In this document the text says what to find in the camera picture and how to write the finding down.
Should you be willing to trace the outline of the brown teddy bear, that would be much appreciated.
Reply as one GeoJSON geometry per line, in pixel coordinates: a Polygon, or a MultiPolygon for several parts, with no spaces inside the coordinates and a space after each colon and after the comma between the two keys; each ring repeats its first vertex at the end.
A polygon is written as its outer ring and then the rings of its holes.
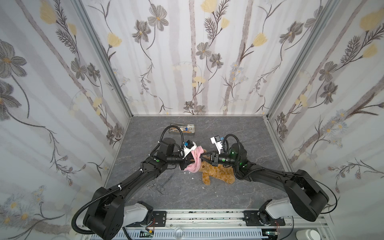
{"type": "Polygon", "coordinates": [[[199,172],[202,173],[202,180],[206,186],[209,186],[211,184],[210,177],[223,181],[229,185],[233,184],[236,181],[233,169],[224,168],[223,165],[213,167],[204,160],[202,160],[199,172]]]}

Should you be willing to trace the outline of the pink teddy hoodie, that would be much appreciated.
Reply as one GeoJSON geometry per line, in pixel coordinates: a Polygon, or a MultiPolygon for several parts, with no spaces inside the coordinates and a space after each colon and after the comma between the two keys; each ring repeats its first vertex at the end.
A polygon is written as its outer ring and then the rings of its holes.
{"type": "Polygon", "coordinates": [[[201,166],[202,161],[200,159],[201,155],[204,153],[204,149],[201,146],[196,147],[194,150],[191,151],[192,157],[193,157],[193,163],[189,164],[185,169],[185,171],[188,171],[190,173],[197,173],[201,166]]]}

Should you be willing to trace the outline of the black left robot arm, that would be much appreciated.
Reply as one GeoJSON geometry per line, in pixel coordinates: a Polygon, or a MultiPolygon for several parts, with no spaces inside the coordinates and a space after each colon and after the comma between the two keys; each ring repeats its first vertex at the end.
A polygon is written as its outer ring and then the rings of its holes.
{"type": "Polygon", "coordinates": [[[82,235],[96,234],[103,240],[113,239],[124,223],[125,203],[150,181],[159,177],[169,166],[184,170],[191,160],[187,152],[191,141],[185,141],[183,130],[176,125],[166,127],[156,147],[140,163],[140,167],[125,180],[106,189],[99,188],[92,200],[73,216],[72,229],[82,235]]]}

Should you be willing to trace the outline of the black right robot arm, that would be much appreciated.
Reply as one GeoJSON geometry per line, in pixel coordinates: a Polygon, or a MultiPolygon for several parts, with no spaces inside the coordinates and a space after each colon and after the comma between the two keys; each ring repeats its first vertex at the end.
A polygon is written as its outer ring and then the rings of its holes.
{"type": "Polygon", "coordinates": [[[299,216],[308,222],[315,222],[325,211],[329,196],[324,191],[326,185],[313,179],[306,171],[278,171],[263,167],[248,159],[248,152],[233,134],[223,139],[213,138],[217,150],[202,153],[201,160],[212,167],[229,167],[239,181],[268,185],[287,194],[285,199],[267,200],[256,216],[261,225],[270,225],[282,217],[299,216]]]}

